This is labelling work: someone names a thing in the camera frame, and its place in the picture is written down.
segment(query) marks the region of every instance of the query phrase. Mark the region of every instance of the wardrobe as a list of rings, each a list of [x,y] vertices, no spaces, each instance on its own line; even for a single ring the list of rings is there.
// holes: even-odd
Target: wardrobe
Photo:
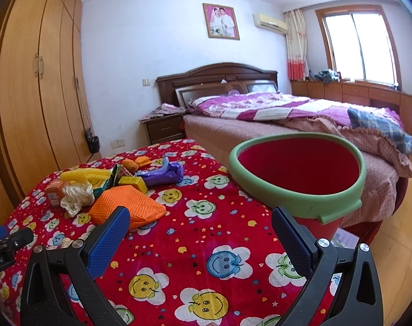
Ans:
[[[0,186],[10,201],[0,224],[46,175],[100,158],[85,138],[81,13],[81,0],[10,0],[0,12]]]

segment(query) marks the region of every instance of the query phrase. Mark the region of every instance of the metal bolt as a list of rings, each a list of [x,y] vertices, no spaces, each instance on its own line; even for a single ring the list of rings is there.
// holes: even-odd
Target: metal bolt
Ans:
[[[43,250],[43,247],[41,246],[41,245],[37,245],[35,248],[34,248],[34,252],[35,253],[39,253],[39,252],[42,252],[42,250]]]
[[[319,239],[319,240],[317,241],[317,243],[318,243],[320,246],[324,247],[324,248],[330,246],[330,242],[329,242],[327,239],[324,239],[324,238]]]
[[[369,246],[367,244],[360,244],[360,249],[363,250],[364,252],[369,251]]]
[[[80,247],[82,247],[82,245],[84,245],[84,242],[80,239],[72,242],[72,247],[74,247],[75,249],[79,249]]]

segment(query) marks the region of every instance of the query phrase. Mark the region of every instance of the orange bag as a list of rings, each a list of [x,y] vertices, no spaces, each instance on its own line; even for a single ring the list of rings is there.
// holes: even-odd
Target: orange bag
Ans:
[[[104,191],[88,213],[98,224],[102,224],[117,206],[129,210],[130,230],[154,222],[167,212],[165,206],[129,185]]]

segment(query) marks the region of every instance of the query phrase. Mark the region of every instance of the purple bag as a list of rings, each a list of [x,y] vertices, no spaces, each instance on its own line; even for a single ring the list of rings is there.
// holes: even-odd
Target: purple bag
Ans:
[[[179,183],[183,180],[184,173],[183,166],[179,163],[172,162],[168,157],[164,157],[162,161],[162,167],[156,170],[151,170],[150,172],[137,172],[135,176],[140,176],[147,187],[164,185],[164,184],[174,184]]]

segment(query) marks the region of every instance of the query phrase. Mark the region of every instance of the groom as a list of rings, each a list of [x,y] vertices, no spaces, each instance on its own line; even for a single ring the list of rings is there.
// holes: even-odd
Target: groom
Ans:
[[[219,9],[219,13],[221,15],[222,25],[224,27],[224,32],[227,37],[235,37],[235,24],[233,19],[229,15],[226,14],[225,9],[221,7]]]

